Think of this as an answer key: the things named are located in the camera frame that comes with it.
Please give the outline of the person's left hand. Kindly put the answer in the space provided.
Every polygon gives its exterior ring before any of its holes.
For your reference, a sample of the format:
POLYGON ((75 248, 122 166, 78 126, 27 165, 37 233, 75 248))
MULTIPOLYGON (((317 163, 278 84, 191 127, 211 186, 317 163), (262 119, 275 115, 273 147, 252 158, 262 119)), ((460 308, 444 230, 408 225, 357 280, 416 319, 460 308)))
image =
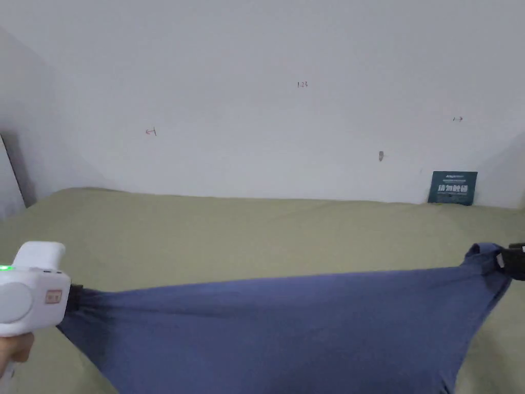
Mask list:
POLYGON ((10 362, 24 363, 29 357, 34 344, 34 334, 25 333, 13 337, 1 337, 1 377, 4 375, 10 362))

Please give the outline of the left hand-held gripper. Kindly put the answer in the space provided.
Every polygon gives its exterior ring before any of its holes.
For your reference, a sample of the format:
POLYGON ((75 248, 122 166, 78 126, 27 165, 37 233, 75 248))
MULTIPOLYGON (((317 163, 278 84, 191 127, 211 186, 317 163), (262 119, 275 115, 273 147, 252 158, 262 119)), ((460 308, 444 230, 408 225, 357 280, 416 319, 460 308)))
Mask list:
POLYGON ((1 337, 35 333, 58 326, 76 312, 85 294, 60 268, 65 246, 28 241, 10 265, 1 265, 1 337))

